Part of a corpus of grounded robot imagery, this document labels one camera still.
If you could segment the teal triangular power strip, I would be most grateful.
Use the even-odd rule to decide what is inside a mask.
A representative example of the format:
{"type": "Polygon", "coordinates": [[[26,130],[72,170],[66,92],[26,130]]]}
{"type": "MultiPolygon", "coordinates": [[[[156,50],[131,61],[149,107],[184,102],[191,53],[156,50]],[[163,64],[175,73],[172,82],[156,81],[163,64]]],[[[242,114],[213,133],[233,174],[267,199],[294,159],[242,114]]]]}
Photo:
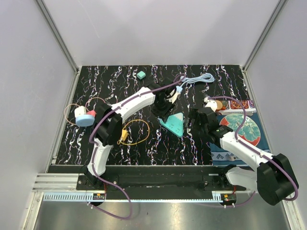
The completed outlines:
{"type": "Polygon", "coordinates": [[[161,118],[158,118],[161,126],[166,128],[171,133],[175,134],[177,137],[181,138],[184,134],[184,115],[183,113],[177,113],[170,115],[166,122],[161,118]]]}

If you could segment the green cube charger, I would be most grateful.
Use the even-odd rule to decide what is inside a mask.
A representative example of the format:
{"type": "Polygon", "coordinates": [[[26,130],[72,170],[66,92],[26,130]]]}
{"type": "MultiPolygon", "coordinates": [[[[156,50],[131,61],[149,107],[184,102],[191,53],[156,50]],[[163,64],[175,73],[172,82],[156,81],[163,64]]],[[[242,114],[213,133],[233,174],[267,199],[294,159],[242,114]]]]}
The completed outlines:
{"type": "Polygon", "coordinates": [[[146,77],[146,73],[143,72],[143,71],[140,71],[140,72],[137,73],[136,76],[137,76],[138,79],[142,80],[143,78],[146,77]]]}

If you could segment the yellow cube charger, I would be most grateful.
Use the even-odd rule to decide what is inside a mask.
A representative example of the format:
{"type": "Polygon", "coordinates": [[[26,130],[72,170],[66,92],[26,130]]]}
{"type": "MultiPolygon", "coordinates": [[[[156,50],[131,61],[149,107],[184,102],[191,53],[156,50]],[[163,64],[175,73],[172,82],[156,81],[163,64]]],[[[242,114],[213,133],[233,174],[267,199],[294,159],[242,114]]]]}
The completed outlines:
{"type": "Polygon", "coordinates": [[[125,141],[126,138],[128,136],[128,132],[126,129],[122,129],[122,133],[121,133],[121,137],[120,137],[120,141],[125,141]]]}

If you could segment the pink plug adapter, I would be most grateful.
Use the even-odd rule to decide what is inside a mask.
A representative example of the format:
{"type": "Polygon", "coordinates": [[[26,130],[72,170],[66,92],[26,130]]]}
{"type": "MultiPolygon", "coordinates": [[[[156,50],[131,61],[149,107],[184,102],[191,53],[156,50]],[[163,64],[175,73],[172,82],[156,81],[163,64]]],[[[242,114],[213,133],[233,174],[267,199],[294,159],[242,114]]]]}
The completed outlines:
{"type": "Polygon", "coordinates": [[[95,110],[88,111],[86,114],[87,114],[87,115],[91,115],[91,116],[93,116],[93,117],[96,116],[95,110]]]}

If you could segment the round blue power strip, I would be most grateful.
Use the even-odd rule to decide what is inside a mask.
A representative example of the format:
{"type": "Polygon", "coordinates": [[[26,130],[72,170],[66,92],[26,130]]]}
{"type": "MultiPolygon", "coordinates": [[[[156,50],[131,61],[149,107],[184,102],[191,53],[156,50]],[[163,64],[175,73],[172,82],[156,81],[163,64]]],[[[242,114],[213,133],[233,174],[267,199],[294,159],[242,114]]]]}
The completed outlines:
{"type": "Polygon", "coordinates": [[[90,114],[80,115],[75,118],[75,124],[79,127],[90,127],[93,125],[95,117],[90,114]]]}

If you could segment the white cube charger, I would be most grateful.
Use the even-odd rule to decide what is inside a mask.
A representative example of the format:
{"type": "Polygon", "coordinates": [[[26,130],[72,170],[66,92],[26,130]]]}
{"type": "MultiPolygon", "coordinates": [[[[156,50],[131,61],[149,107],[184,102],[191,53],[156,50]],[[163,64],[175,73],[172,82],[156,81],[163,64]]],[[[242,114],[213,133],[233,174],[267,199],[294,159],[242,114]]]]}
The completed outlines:
{"type": "Polygon", "coordinates": [[[86,108],[84,106],[79,106],[74,109],[75,118],[85,115],[87,113],[86,108]]]}

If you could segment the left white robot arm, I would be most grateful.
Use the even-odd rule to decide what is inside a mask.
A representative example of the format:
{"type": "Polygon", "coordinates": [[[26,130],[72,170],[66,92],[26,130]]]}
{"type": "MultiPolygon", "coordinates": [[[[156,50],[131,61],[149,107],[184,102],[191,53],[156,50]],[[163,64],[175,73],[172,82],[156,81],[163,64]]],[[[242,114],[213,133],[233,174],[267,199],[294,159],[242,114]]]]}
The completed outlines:
{"type": "Polygon", "coordinates": [[[87,184],[94,190],[103,186],[102,174],[106,171],[106,161],[109,153],[121,138],[123,123],[139,110],[152,106],[152,113],[167,121],[174,109],[177,97],[176,84],[159,85],[151,83],[125,100],[112,106],[103,104],[100,107],[100,120],[95,122],[95,127],[89,137],[89,142],[94,145],[91,160],[84,171],[87,184]]]}

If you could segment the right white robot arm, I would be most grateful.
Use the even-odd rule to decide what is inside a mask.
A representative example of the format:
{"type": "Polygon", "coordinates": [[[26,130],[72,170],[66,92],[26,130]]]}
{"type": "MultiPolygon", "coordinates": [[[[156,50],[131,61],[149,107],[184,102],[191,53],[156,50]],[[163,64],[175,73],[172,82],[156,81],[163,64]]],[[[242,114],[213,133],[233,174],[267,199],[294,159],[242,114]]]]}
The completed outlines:
{"type": "Polygon", "coordinates": [[[236,155],[250,167],[250,170],[235,165],[225,167],[218,177],[220,188],[228,190],[238,185],[253,190],[272,206],[282,200],[294,201],[298,198],[299,184],[285,155],[273,155],[248,143],[237,131],[220,125],[210,107],[191,108],[186,125],[200,132],[206,142],[236,155]]]}

